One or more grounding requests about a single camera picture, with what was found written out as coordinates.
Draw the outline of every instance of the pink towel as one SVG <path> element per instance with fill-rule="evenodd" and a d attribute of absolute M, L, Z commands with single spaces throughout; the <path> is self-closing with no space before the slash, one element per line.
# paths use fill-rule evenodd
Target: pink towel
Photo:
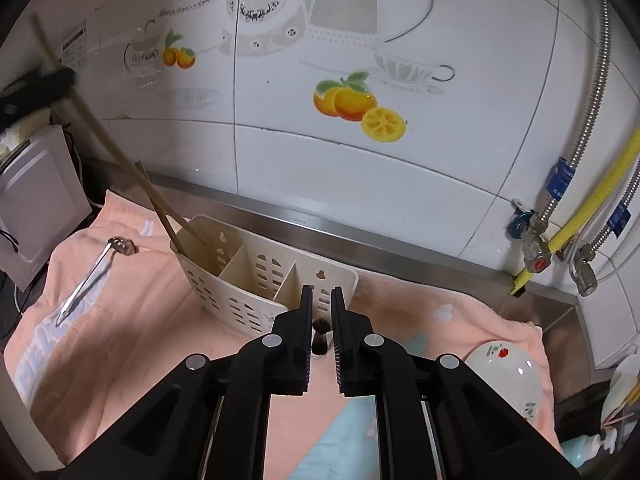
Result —
<path fill-rule="evenodd" d="M 59 307 L 115 235 L 131 238 L 140 252 L 106 258 L 73 314 L 55 328 Z M 350 308 L 408 346 L 424 336 L 416 348 L 425 357 L 452 352 L 465 358 L 498 339 L 526 350 L 545 394 L 534 426 L 559 449 L 539 328 L 503 320 L 464 294 L 358 272 Z M 25 313 L 4 359 L 37 427 L 68 463 L 187 355 L 215 359 L 246 341 L 201 308 L 155 213 L 109 192 L 91 227 L 54 250 L 44 292 Z M 264 477 L 306 478 L 316 445 L 331 436 L 350 402 L 338 393 L 333 357 L 313 360 L 308 394 L 272 400 Z M 373 442 L 370 428 L 366 433 Z"/>

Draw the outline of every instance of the kitchen wall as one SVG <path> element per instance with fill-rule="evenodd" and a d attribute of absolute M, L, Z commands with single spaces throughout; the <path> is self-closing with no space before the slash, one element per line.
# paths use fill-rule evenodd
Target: kitchen wall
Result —
<path fill-rule="evenodd" d="M 513 274 L 510 201 L 540 202 L 580 121 L 598 33 L 597 0 L 32 0 L 28 10 L 149 170 Z M 604 102 L 549 235 L 640 123 L 640 52 L 611 13 Z M 2 46 L 0 84 L 36 59 L 27 14 Z M 59 111 L 83 153 L 109 158 Z M 611 237 L 596 270 L 639 240 L 637 228 Z M 640 255 L 581 300 L 598 365 L 636 338 L 639 270 Z M 534 279 L 575 293 L 559 262 Z"/>

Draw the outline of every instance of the orange fruit decal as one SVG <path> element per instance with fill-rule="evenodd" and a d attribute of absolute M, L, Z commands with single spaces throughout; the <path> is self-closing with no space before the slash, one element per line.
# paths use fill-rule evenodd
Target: orange fruit decal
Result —
<path fill-rule="evenodd" d="M 404 135 L 406 124 L 402 117 L 388 108 L 372 108 L 360 121 L 362 131 L 377 142 L 395 142 Z"/>
<path fill-rule="evenodd" d="M 176 41 L 182 39 L 181 34 L 176 34 L 171 28 L 164 38 L 164 51 L 162 52 L 162 62 L 167 66 L 177 64 L 180 68 L 191 68 L 196 63 L 196 54 L 190 48 L 180 49 L 172 46 Z"/>
<path fill-rule="evenodd" d="M 369 92 L 361 93 L 346 86 L 340 88 L 334 99 L 335 111 L 348 121 L 360 121 L 365 113 L 378 105 Z"/>
<path fill-rule="evenodd" d="M 378 106 L 367 86 L 367 77 L 369 72 L 359 71 L 340 81 L 325 79 L 319 82 L 314 91 L 314 106 L 330 117 L 360 121 L 362 131 L 377 142 L 394 142 L 404 135 L 406 123 L 395 111 Z"/>
<path fill-rule="evenodd" d="M 178 52 L 178 66 L 191 68 L 196 63 L 196 55 L 190 48 L 181 48 Z"/>
<path fill-rule="evenodd" d="M 331 117 L 335 117 L 338 113 L 335 111 L 334 99 L 335 95 L 342 88 L 339 86 L 335 86 L 333 88 L 329 88 L 324 95 L 320 95 L 317 91 L 314 92 L 314 105 L 316 109 L 324 115 L 328 115 Z"/>
<path fill-rule="evenodd" d="M 368 110 L 378 105 L 365 83 L 367 77 L 369 72 L 353 72 L 347 79 L 319 82 L 314 91 L 314 105 L 324 115 L 340 116 L 348 121 L 361 120 Z"/>
<path fill-rule="evenodd" d="M 174 46 L 170 46 L 162 52 L 162 62 L 165 65 L 173 66 L 176 61 L 178 61 L 178 49 Z"/>

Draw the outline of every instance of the metal ladle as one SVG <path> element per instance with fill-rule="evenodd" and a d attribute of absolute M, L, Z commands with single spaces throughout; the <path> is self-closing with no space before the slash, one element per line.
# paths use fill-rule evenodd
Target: metal ladle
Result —
<path fill-rule="evenodd" d="M 100 256 L 98 256 L 98 259 L 95 261 L 94 266 L 84 277 L 84 280 L 82 280 L 82 282 L 80 282 L 80 284 L 76 286 L 76 290 L 74 290 L 71 293 L 71 296 L 69 296 L 65 301 L 65 304 L 62 306 L 62 309 L 58 314 L 58 318 L 56 319 L 56 326 L 60 326 L 60 323 L 62 323 L 73 312 L 72 307 L 73 307 L 74 301 L 78 297 L 78 294 L 80 294 L 80 290 L 82 289 L 84 284 L 87 282 L 89 277 L 94 273 L 94 270 L 96 269 L 96 267 L 104 259 L 107 253 L 112 249 L 117 253 L 124 254 L 125 256 L 131 256 L 132 254 L 135 254 L 138 251 L 135 243 L 133 243 L 133 240 L 129 240 L 128 238 L 124 238 L 122 236 L 114 236 L 113 238 L 109 238 L 109 240 L 107 240 L 107 245 L 104 247 L 104 250 L 102 251 Z"/>

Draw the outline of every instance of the yellow gas hose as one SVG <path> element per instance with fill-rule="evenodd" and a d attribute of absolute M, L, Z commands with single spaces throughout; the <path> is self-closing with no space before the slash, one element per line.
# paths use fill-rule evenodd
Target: yellow gas hose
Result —
<path fill-rule="evenodd" d="M 571 219 L 560 229 L 556 236 L 549 241 L 549 249 L 551 253 L 560 250 L 569 238 L 575 235 L 581 227 L 586 223 L 597 208 L 600 207 L 607 197 L 616 189 L 620 180 L 636 160 L 636 156 L 640 152 L 640 128 L 633 132 L 629 138 L 626 147 L 615 161 L 604 179 L 598 184 L 596 190 L 591 193 L 587 201 L 580 209 L 571 217 Z M 533 276 L 527 269 L 520 271 L 513 282 L 513 290 L 511 295 L 518 292 Z"/>

